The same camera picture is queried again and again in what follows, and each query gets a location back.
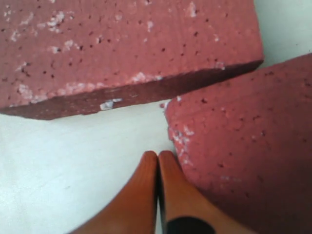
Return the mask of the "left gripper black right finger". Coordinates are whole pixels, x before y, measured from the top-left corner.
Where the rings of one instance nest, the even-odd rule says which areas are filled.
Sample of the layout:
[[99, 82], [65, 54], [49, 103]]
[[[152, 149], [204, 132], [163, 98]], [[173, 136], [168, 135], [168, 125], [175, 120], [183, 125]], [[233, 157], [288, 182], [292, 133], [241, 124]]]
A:
[[174, 154], [159, 156], [164, 234], [254, 234], [208, 201], [183, 174]]

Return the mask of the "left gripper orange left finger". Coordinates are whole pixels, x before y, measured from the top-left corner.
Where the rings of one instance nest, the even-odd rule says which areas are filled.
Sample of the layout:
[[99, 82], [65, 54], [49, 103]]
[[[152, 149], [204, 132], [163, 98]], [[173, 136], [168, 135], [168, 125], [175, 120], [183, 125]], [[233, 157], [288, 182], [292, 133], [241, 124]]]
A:
[[153, 234], [156, 228], [158, 157], [146, 151], [133, 175], [97, 215], [73, 234]]

